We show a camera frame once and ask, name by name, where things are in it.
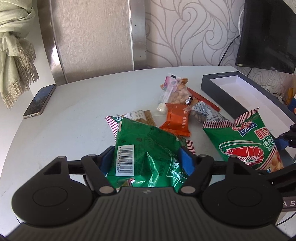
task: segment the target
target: white barcode label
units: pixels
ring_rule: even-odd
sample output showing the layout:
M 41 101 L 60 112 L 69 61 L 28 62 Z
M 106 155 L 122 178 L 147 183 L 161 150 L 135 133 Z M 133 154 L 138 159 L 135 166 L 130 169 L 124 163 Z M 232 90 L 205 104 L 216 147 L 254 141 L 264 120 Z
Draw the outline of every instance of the white barcode label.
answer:
M 118 147 L 115 176 L 125 177 L 134 175 L 134 151 L 135 145 Z

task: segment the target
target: smartphone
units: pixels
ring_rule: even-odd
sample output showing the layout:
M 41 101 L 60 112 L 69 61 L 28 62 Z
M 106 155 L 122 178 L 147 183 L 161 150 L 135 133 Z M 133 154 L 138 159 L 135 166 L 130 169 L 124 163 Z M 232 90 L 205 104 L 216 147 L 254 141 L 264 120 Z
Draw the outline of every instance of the smartphone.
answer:
M 41 115 L 56 87 L 57 85 L 53 84 L 41 88 L 24 113 L 24 119 Z

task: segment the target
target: red shrimp illustration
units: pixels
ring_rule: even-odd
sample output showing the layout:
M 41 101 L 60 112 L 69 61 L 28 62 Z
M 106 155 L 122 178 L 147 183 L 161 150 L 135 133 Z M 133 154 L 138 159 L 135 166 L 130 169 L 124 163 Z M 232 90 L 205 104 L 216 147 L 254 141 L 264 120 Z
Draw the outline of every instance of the red shrimp illustration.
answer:
M 264 152 L 257 146 L 242 146 L 237 148 L 229 148 L 224 152 L 226 155 L 237 155 L 243 162 L 254 161 L 260 164 L 264 159 Z
M 240 131 L 240 130 L 242 130 L 244 128 L 249 128 L 251 126 L 251 124 L 252 124 L 251 121 L 247 121 L 247 122 L 242 123 L 241 126 L 235 126 L 232 129 L 234 131 Z

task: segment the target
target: metal panel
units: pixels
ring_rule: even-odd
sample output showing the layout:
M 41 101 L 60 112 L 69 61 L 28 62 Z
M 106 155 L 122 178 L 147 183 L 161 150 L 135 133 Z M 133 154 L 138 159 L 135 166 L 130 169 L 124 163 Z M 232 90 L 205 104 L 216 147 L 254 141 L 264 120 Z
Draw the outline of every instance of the metal panel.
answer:
M 51 21 L 50 0 L 38 0 L 38 15 L 43 44 L 52 71 L 52 76 L 57 85 L 67 84 L 63 73 L 63 66 L 59 59 L 58 47 L 54 39 L 54 29 Z
M 146 21 L 144 0 L 129 0 L 134 70 L 146 69 Z
M 57 84 L 147 68 L 144 0 L 38 0 L 38 11 Z

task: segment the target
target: green snack bag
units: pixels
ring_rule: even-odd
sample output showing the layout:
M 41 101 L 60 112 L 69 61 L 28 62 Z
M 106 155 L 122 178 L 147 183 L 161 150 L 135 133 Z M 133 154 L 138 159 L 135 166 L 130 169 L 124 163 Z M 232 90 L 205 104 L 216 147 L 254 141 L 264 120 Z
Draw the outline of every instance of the green snack bag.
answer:
M 237 155 L 253 169 L 274 172 L 284 166 L 258 110 L 242 114 L 234 123 L 228 120 L 205 122 L 202 128 L 224 161 L 230 155 Z
M 116 139 L 114 161 L 107 174 L 110 183 L 115 188 L 126 181 L 134 187 L 171 186 L 178 192 L 187 179 L 177 160 L 178 150 L 186 146 L 195 154 L 192 142 L 122 116 L 105 119 Z

